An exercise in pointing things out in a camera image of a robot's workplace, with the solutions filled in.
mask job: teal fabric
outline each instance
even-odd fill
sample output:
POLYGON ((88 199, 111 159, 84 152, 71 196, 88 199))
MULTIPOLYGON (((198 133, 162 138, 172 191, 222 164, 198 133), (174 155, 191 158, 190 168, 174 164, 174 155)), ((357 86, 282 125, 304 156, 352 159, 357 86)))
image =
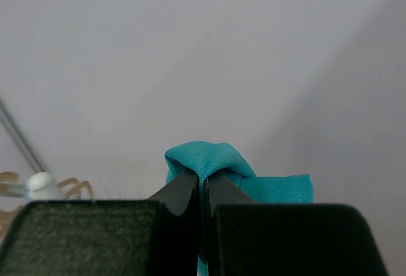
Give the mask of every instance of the teal fabric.
MULTIPOLYGON (((313 186, 309 175, 256 177, 247 161, 228 143, 191 141, 169 149, 165 153, 165 160, 169 168, 166 183, 173 180, 186 167, 197 173, 200 191, 203 191, 206 178, 221 169, 226 169, 227 177, 257 202, 313 202, 313 186)), ((200 276, 207 275, 207 266, 200 259, 198 272, 200 276)))

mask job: white plastic object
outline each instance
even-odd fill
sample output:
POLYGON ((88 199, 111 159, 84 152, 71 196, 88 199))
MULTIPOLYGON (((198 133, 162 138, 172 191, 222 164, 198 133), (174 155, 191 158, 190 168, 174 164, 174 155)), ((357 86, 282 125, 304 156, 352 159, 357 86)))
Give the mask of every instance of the white plastic object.
POLYGON ((50 173, 37 173, 26 184, 29 200, 64 200, 65 195, 57 187, 56 180, 50 173))

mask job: metal pole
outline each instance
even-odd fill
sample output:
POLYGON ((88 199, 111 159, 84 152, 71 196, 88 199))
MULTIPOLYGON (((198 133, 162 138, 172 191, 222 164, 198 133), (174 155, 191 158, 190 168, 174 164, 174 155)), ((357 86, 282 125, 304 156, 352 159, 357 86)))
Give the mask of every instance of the metal pole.
POLYGON ((10 135, 14 144, 17 146, 18 150, 23 155, 24 159, 27 161, 29 166, 35 173, 41 173, 45 170, 44 165, 39 161, 37 156, 34 154, 33 149, 30 147, 27 140, 23 137, 18 126, 16 125, 13 118, 8 113, 6 107, 0 100, 0 122, 3 124, 7 133, 10 135))

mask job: black foam pad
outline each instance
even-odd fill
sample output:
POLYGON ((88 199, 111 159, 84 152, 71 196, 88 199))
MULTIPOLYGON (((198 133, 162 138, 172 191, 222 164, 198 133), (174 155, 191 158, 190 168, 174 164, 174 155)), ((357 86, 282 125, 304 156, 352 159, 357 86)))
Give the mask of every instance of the black foam pad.
POLYGON ((216 207, 210 275, 387 276, 366 221, 344 205, 216 207))
POLYGON ((0 275, 195 275, 196 256, 175 264, 174 239, 184 252, 193 247, 180 222, 152 200, 32 202, 1 246, 0 275))

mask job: gray wall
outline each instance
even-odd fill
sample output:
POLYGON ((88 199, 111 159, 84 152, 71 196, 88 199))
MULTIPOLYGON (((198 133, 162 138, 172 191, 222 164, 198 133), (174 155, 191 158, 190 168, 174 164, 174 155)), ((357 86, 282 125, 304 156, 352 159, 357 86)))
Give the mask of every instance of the gray wall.
POLYGON ((163 154, 228 141, 310 173, 406 265, 406 0, 0 0, 0 95, 51 172, 146 197, 163 154))

